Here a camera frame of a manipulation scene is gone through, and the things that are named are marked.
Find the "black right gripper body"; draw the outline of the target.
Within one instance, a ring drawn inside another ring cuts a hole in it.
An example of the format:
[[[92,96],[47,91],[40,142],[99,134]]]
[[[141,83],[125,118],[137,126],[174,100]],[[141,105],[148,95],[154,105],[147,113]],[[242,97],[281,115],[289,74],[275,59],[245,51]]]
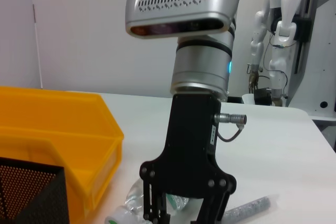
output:
[[[162,194],[207,198],[233,194],[236,179],[217,165],[218,123],[221,103],[211,94],[173,97],[165,145],[154,160],[141,165],[140,176],[151,186],[153,198]]]

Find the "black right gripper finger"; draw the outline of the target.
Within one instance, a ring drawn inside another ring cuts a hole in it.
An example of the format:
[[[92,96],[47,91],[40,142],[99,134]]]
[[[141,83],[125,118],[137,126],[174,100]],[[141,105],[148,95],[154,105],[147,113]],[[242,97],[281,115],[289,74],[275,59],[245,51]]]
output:
[[[169,178],[143,178],[143,218],[151,223],[170,223],[166,193]]]
[[[218,223],[222,220],[232,191],[197,191],[191,194],[193,199],[202,199],[197,219],[191,223]]]

